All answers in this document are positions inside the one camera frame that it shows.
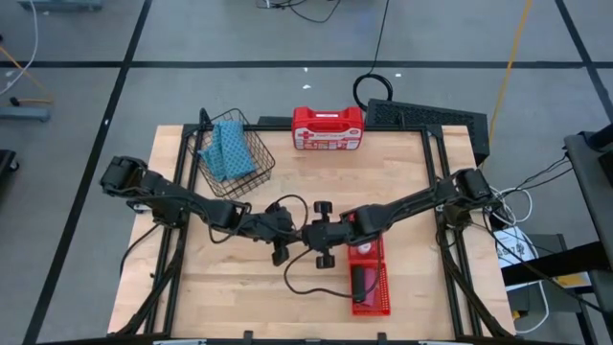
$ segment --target blue cloth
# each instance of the blue cloth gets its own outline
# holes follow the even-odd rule
[[[217,182],[243,177],[256,170],[240,121],[216,124],[211,145],[198,153]]]

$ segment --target white label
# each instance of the white label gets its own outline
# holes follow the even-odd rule
[[[307,128],[294,131],[294,143],[299,150],[355,150],[360,145],[362,130],[349,128],[344,132],[314,132]]]
[[[510,249],[516,256],[520,257],[523,261],[529,261],[534,259],[534,254],[530,249],[530,245],[525,241],[521,241],[523,233],[521,231],[515,231],[515,228],[508,228],[505,230],[495,231],[494,236],[498,241],[504,244],[508,249]],[[507,249],[503,248],[501,245],[496,244],[496,252],[498,253],[498,264],[500,268],[504,268],[509,265],[519,264],[519,260],[517,260],[511,253],[507,251]],[[527,284],[517,284],[514,286],[507,287],[507,291],[515,290],[516,288],[523,288],[530,284],[534,284],[538,282],[529,282]]]
[[[347,142],[347,150],[355,150],[359,145],[359,140],[350,140],[349,142]]]

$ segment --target gray floor tile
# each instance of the gray floor tile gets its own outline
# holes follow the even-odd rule
[[[504,75],[501,70],[379,72],[392,80],[398,101],[486,113],[494,107]],[[95,179],[100,178],[113,155],[147,159],[158,125],[194,122],[201,106],[212,115],[238,107],[254,123],[262,115],[291,116],[299,105],[339,109],[353,105],[351,85],[360,73],[362,69],[132,70]],[[402,77],[395,78],[396,73]],[[311,88],[303,89],[305,84]],[[360,88],[365,98],[382,97],[383,92],[375,84]],[[585,71],[513,72],[493,156],[486,166],[488,178],[500,188],[514,186],[561,156],[565,134],[605,122]],[[590,223],[589,216],[571,174],[534,190],[533,196],[534,215],[522,226],[527,233],[563,233],[569,245],[596,236],[586,225]],[[118,264],[127,247],[132,221],[133,215],[121,200],[102,195],[100,188],[92,185],[42,339],[104,334],[117,288]],[[95,288],[75,290],[82,282],[93,282]],[[573,327],[556,317],[548,325],[551,322],[554,325],[545,330]],[[546,331],[530,336],[565,341]]]
[[[392,1],[381,56],[508,60],[525,1]],[[534,1],[517,60],[579,60],[554,1]]]
[[[3,77],[6,71],[0,70]],[[54,90],[51,121],[0,121],[0,145],[10,133],[21,164],[0,205],[3,344],[23,339],[117,76],[117,70],[105,69],[34,73]],[[11,94],[33,97],[36,91],[24,79]]]
[[[143,0],[106,0],[98,12],[38,13],[39,60],[122,60]],[[29,60],[34,47],[30,11],[16,1],[0,3],[0,33],[5,48]]]
[[[332,2],[297,11],[326,17]],[[342,2],[326,24],[290,10],[259,10],[252,1],[155,1],[136,59],[372,59],[384,1]],[[392,0],[380,59],[507,60],[523,2]],[[553,1],[534,2],[519,60],[578,60]]]
[[[611,92],[613,92],[613,70],[601,69],[598,70],[598,75],[601,77],[604,87],[609,92],[609,97],[611,97]]]
[[[613,60],[613,46],[607,34],[613,31],[610,20],[613,3],[606,0],[566,0],[564,3],[592,60]]]

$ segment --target yellow cable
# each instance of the yellow cable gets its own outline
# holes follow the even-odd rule
[[[509,63],[507,63],[507,70],[505,72],[505,79],[500,85],[500,90],[498,91],[498,100],[496,101],[496,107],[494,107],[494,113],[491,117],[491,123],[489,124],[489,138],[488,144],[491,147],[491,143],[493,143],[494,139],[494,130],[496,128],[496,120],[498,119],[498,112],[500,111],[500,107],[502,106],[502,102],[505,100],[505,93],[507,92],[507,85],[509,84],[509,78],[511,77],[511,68],[513,63],[515,62],[515,56],[517,55],[517,47],[519,46],[519,40],[521,38],[521,34],[524,31],[524,26],[526,25],[526,19],[528,18],[528,13],[530,12],[530,8],[533,5],[533,0],[526,0],[526,6],[524,6],[524,12],[521,15],[521,21],[519,22],[519,27],[515,32],[515,37],[513,38],[513,47],[511,48],[511,58],[509,58]],[[483,168],[486,165],[484,161],[481,167]]]
[[[7,52],[7,50],[4,49],[4,47],[2,47],[2,46],[0,46],[0,53],[4,54],[4,56],[7,57],[12,62],[13,65],[15,65],[15,67],[17,67],[17,68],[19,68],[20,70],[23,71],[23,67],[21,67],[19,62],[17,62],[14,59],[14,57],[12,57],[12,55],[9,54],[9,52]],[[51,92],[49,92],[49,90],[47,90],[47,88],[45,87],[45,85],[42,84],[42,82],[38,81],[28,71],[23,71],[23,74],[26,77],[28,77],[34,83],[34,85],[36,85],[45,94],[45,96],[48,99],[47,100],[36,100],[36,99],[19,100],[20,102],[26,102],[26,103],[46,103],[46,104],[52,104],[54,102],[54,98],[51,95]]]

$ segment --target black cable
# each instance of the black cable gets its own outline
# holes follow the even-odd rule
[[[547,179],[547,180],[545,180],[545,181],[543,181],[543,182],[537,183],[537,184],[535,184],[535,185],[533,185],[533,186],[524,187],[523,189],[525,189],[525,190],[529,190],[529,189],[532,189],[532,188],[536,188],[536,187],[538,187],[538,186],[542,186],[542,185],[544,185],[545,183],[551,182],[551,181],[553,181],[553,180],[557,179],[558,177],[561,177],[561,176],[565,175],[567,172],[571,171],[572,169],[573,169],[573,168],[570,168],[570,169],[568,169],[568,170],[565,170],[564,172],[561,172],[561,173],[557,174],[556,176],[554,176],[554,177],[552,177],[552,178],[550,178],[550,179]]]
[[[380,240],[380,238],[377,238],[376,239],[376,277],[375,277],[375,281],[373,282],[371,287],[369,287],[366,291],[364,291],[362,293],[348,294],[348,293],[342,293],[342,292],[333,291],[333,290],[330,290],[330,289],[325,288],[325,287],[315,287],[315,288],[311,288],[311,289],[308,289],[308,290],[297,290],[297,289],[295,289],[289,283],[289,280],[287,279],[287,272],[289,271],[289,269],[291,268],[292,265],[294,265],[298,260],[300,260],[302,257],[304,257],[306,254],[308,254],[312,250],[313,250],[312,248],[307,249],[306,251],[304,251],[303,253],[301,253],[300,255],[295,257],[294,259],[292,259],[289,262],[289,264],[287,264],[287,266],[285,267],[285,270],[284,270],[285,285],[287,286],[287,288],[289,288],[290,291],[294,292],[295,294],[306,295],[306,294],[310,294],[310,293],[313,293],[313,292],[324,292],[324,293],[331,294],[333,296],[343,297],[343,298],[363,298],[363,297],[366,297],[366,295],[371,293],[373,290],[375,290],[376,286],[379,284],[379,280],[380,280],[380,276],[381,276],[381,240]]]
[[[503,194],[501,194],[501,195],[500,195],[500,198],[505,198],[506,196],[508,196],[508,195],[510,195],[510,194],[512,194],[512,193],[518,192],[518,191],[519,191],[519,190],[521,190],[521,189],[526,189],[526,188],[523,188],[523,186],[524,186],[525,184],[527,184],[527,183],[530,183],[530,182],[534,181],[535,179],[537,179],[538,177],[540,177],[541,175],[543,175],[543,174],[545,174],[545,173],[550,173],[550,172],[554,171],[555,169],[557,169],[557,168],[561,167],[562,165],[564,165],[564,164],[566,164],[566,163],[570,163],[569,161],[565,160],[566,158],[567,158],[567,157],[566,157],[566,153],[564,153],[564,155],[562,156],[562,158],[560,158],[560,159],[558,159],[556,162],[552,163],[552,165],[550,165],[550,166],[549,166],[549,167],[547,167],[546,169],[544,169],[544,170],[542,170],[542,171],[540,171],[540,172],[537,172],[536,174],[534,174],[534,175],[532,175],[532,176],[530,176],[530,177],[526,178],[526,179],[525,179],[525,180],[524,180],[522,183],[520,183],[520,184],[519,184],[517,187],[515,187],[514,189],[512,189],[512,190],[510,190],[510,191],[508,191],[508,192],[504,192]]]
[[[311,23],[318,23],[318,24],[324,24],[324,23],[326,23],[326,22],[327,22],[327,21],[328,21],[328,20],[329,20],[329,19],[332,17],[332,15],[333,15],[333,14],[334,14],[334,12],[336,11],[336,8],[338,7],[338,5],[340,5],[340,4],[341,4],[341,0],[336,0],[336,5],[334,5],[334,7],[332,8],[332,11],[330,11],[330,12],[329,12],[329,14],[328,14],[328,16],[326,17],[326,19],[324,19],[324,20],[317,20],[317,19],[312,19],[312,18],[309,18],[309,17],[307,17],[307,16],[305,16],[305,15],[303,15],[303,14],[298,13],[296,10],[294,10],[294,6],[299,5],[299,4],[302,4],[303,2],[305,2],[305,1],[302,1],[302,2],[297,3],[297,4],[291,4],[291,2],[290,2],[290,4],[289,4],[290,6],[288,6],[288,7],[289,7],[289,9],[290,9],[292,12],[294,12],[296,15],[298,15],[298,16],[299,16],[299,17],[301,17],[301,18],[303,18],[304,20],[307,20],[307,21],[309,21],[309,22],[311,22]]]
[[[145,234],[143,234],[143,236],[141,236],[140,238],[138,238],[138,240],[136,240],[133,244],[131,244],[127,250],[124,253],[124,256],[122,257],[122,262],[119,265],[119,276],[122,276],[122,273],[124,273],[124,264],[125,264],[125,259],[127,259],[127,256],[130,254],[130,252],[132,251],[132,249],[134,249],[134,247],[136,247],[138,245],[138,243],[142,242],[144,239],[147,238],[147,236],[151,235],[151,233],[157,229],[157,227],[160,226],[160,224],[155,224],[153,225],[152,228],[148,229],[146,231]]]
[[[307,222],[308,222],[308,205],[307,205],[307,202],[306,202],[306,201],[305,201],[305,200],[304,200],[304,199],[303,199],[301,196],[299,196],[299,195],[283,195],[283,196],[281,196],[280,198],[278,198],[278,199],[277,199],[275,202],[273,202],[273,203],[279,203],[280,201],[285,200],[285,199],[287,199],[287,198],[291,198],[291,197],[297,198],[297,199],[298,199],[298,200],[300,200],[300,202],[302,202],[302,203],[303,203],[303,205],[305,206],[305,221],[303,222],[303,226],[301,227],[301,228],[304,228],[304,227],[307,225]]]
[[[480,227],[480,228],[482,228],[482,229],[484,229],[484,230],[488,230],[488,229],[487,229],[485,226],[483,226],[483,225],[481,225],[481,224],[477,224],[476,222],[471,222],[470,224],[471,224],[471,225],[476,225],[476,226],[478,226],[478,227]],[[509,236],[511,236],[511,237],[513,237],[513,238],[516,238],[516,239],[518,239],[518,240],[520,240],[520,241],[522,241],[522,242],[524,242],[524,243],[526,243],[526,244],[533,245],[533,246],[534,246],[534,248],[536,248],[536,249],[540,249],[540,250],[545,251],[545,252],[548,252],[549,254],[556,254],[556,252],[555,252],[555,251],[552,251],[552,250],[550,250],[550,249],[544,248],[544,247],[542,247],[542,246],[538,246],[538,245],[536,245],[536,244],[530,244],[528,241],[526,241],[526,239],[522,239],[522,238],[520,238],[519,236],[516,236],[516,235],[514,235],[514,234],[510,234],[510,233],[508,233],[507,231],[505,231],[505,229],[502,229],[502,230],[494,230],[494,232],[496,232],[496,231],[502,231],[502,232],[504,232],[504,233],[505,233],[505,235],[509,235]]]
[[[447,229],[447,230],[453,231],[454,238],[453,238],[453,242],[452,243],[449,243],[447,245],[443,245],[441,236],[446,236],[446,230],[437,231],[435,236],[434,236],[435,241],[437,242],[437,244],[439,245],[439,247],[441,249],[449,249],[449,248],[453,247],[454,245],[456,245],[456,243],[458,242],[458,235],[459,234],[461,235],[464,232],[465,228],[462,228],[462,229],[458,230],[456,227],[454,227],[454,228],[450,228],[450,229]]]
[[[301,200],[301,201],[302,201],[302,203],[305,205],[305,219],[307,219],[307,218],[308,218],[308,206],[307,206],[307,202],[306,202],[306,201],[305,201],[303,198],[301,198],[300,196],[298,196],[298,195],[284,195],[284,196],[280,197],[280,198],[278,199],[278,201],[279,201],[279,200],[283,200],[283,199],[288,198],[288,197],[296,197],[296,198],[298,198],[299,200]],[[234,237],[234,236],[238,235],[238,232],[240,231],[240,228],[241,228],[242,226],[244,226],[244,225],[248,224],[249,222],[256,222],[256,223],[262,224],[262,225],[266,226],[268,229],[270,229],[270,230],[272,230],[272,231],[274,231],[274,232],[277,232],[277,233],[279,233],[279,234],[283,234],[283,235],[292,235],[291,233],[288,233],[288,232],[285,232],[285,231],[283,231],[283,230],[281,230],[281,229],[278,229],[278,228],[276,228],[276,227],[274,227],[274,226],[272,226],[272,225],[268,224],[268,223],[267,223],[267,222],[265,222],[265,221],[262,221],[262,220],[260,220],[260,219],[256,219],[256,218],[250,218],[250,219],[247,219],[247,220],[246,220],[246,221],[244,221],[244,222],[239,223],[239,224],[238,224],[238,225],[237,225],[237,226],[236,226],[234,229],[232,229],[232,230],[230,231],[230,233],[228,233],[228,234],[227,234],[227,235],[226,235],[224,238],[222,238],[221,240],[216,240],[216,239],[213,237],[213,227],[211,226],[211,224],[209,224],[207,221],[205,221],[205,219],[209,219],[209,218],[210,218],[210,217],[209,217],[209,213],[207,212],[207,210],[206,210],[206,209],[205,209],[205,208],[204,208],[202,205],[200,205],[199,203],[197,203],[197,202],[193,201],[191,198],[186,197],[186,196],[182,196],[182,195],[152,195],[152,196],[135,196],[135,197],[133,197],[133,198],[134,198],[135,200],[154,200],[154,199],[160,199],[160,198],[175,198],[175,199],[182,199],[182,200],[187,201],[186,205],[189,205],[189,204],[193,204],[193,205],[195,205],[196,207],[198,207],[198,209],[200,210],[200,212],[202,212],[202,214],[203,214],[203,216],[201,217],[201,219],[203,220],[203,222],[205,222],[205,223],[207,224],[207,227],[208,227],[208,232],[209,232],[209,239],[210,239],[210,240],[211,240],[211,242],[212,242],[212,243],[214,243],[214,244],[221,244],[221,243],[224,243],[224,242],[226,242],[226,241],[230,240],[232,237]],[[250,205],[250,204],[247,204],[247,205],[248,205],[248,207],[249,207],[249,210],[247,211],[247,213],[248,213],[248,212],[251,210],[251,205]]]
[[[481,301],[475,290],[470,283],[462,275],[460,268],[455,264],[451,251],[449,249],[442,250],[443,267],[446,273],[448,273],[456,284],[460,287],[464,293],[467,302],[475,309],[477,314],[481,317],[481,320],[488,328],[488,331],[494,337],[513,337],[512,334],[507,332],[498,320],[489,312],[486,305]]]
[[[387,80],[383,76],[373,74],[373,71],[376,66],[376,60],[378,59],[378,56],[379,56],[379,47],[381,46],[381,38],[383,37],[383,29],[385,28],[385,19],[387,18],[387,9],[389,6],[390,6],[390,0],[387,0],[385,2],[385,12],[383,13],[383,21],[381,22],[381,29],[379,30],[379,40],[376,43],[375,58],[373,59],[373,65],[371,66],[371,70],[368,71],[367,74],[359,76],[353,82],[353,100],[363,111],[367,111],[368,106],[363,104],[360,101],[359,97],[357,97],[357,87],[359,86],[360,82],[362,82],[365,79],[374,79],[376,81],[381,82],[383,86],[385,86],[385,89],[387,90],[387,101],[391,101],[392,98],[394,97],[394,88],[392,87],[392,84],[390,83],[390,81]]]
[[[601,309],[600,307],[598,307],[597,305],[588,302],[582,298],[580,298],[579,296],[577,296],[575,293],[567,290],[565,287],[561,286],[560,284],[558,284],[553,278],[548,277],[547,275],[545,275],[543,272],[539,271],[538,269],[534,268],[531,264],[528,264],[527,262],[525,262],[522,258],[520,258],[519,256],[517,256],[515,253],[513,253],[508,247],[506,247],[500,240],[498,240],[496,238],[496,236],[489,230],[488,227],[488,222],[486,220],[486,212],[483,212],[483,222],[486,225],[486,229],[488,231],[488,234],[496,241],[496,243],[498,245],[500,245],[503,249],[507,250],[517,261],[519,261],[519,263],[521,263],[522,265],[524,265],[526,268],[528,268],[528,270],[530,270],[530,272],[532,272],[534,275],[537,275],[540,279],[547,281],[549,283],[551,283],[553,286],[555,286],[556,288],[558,288],[559,290],[561,290],[562,292],[564,292],[566,295],[568,295],[569,297],[577,300],[579,303],[584,304],[585,306],[588,306],[590,308],[592,308],[595,311],[600,312],[601,314],[608,314],[608,312],[604,311],[603,309]]]
[[[279,3],[270,2],[270,7],[267,7],[267,6],[260,6],[259,5],[259,3],[262,3],[262,2],[266,3],[265,0],[256,0],[256,7],[258,9],[262,9],[262,10],[277,10],[277,9],[285,10],[286,8],[290,8],[292,6],[298,6],[300,4],[303,4],[303,3],[305,3],[305,1],[306,0],[302,0],[302,1],[299,1],[299,2],[297,2],[295,4],[291,3],[292,0],[286,0],[286,1],[279,2]]]

